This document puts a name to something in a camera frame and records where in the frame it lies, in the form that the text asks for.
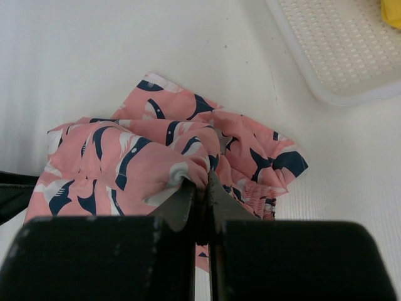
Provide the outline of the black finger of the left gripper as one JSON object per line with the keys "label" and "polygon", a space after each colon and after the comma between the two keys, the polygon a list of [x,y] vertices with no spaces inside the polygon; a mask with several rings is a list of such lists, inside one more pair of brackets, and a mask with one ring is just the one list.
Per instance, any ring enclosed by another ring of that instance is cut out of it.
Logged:
{"label": "black finger of the left gripper", "polygon": [[28,207],[38,176],[1,171],[0,223],[7,223]]}

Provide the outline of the pink whale print shorts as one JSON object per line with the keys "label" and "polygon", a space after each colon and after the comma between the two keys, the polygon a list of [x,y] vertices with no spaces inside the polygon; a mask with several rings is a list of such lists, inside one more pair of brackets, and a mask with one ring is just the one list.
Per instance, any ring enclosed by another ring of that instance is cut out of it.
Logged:
{"label": "pink whale print shorts", "polygon": [[149,73],[109,119],[47,133],[48,161],[26,219],[146,215],[184,179],[200,194],[215,172],[226,192],[263,220],[308,165],[275,130]]}

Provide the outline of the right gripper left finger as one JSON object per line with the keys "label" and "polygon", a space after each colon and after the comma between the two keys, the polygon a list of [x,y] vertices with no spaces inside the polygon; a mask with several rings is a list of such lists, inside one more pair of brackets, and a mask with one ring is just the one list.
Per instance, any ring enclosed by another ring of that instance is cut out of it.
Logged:
{"label": "right gripper left finger", "polygon": [[35,218],[1,267],[2,300],[193,300],[194,183],[147,216]]}

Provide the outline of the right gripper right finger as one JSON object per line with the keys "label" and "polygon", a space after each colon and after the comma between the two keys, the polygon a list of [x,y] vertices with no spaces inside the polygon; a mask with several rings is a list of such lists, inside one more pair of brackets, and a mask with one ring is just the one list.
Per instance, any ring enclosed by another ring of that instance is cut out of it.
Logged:
{"label": "right gripper right finger", "polygon": [[395,300],[375,240],[344,221],[263,221],[208,175],[213,300]]}

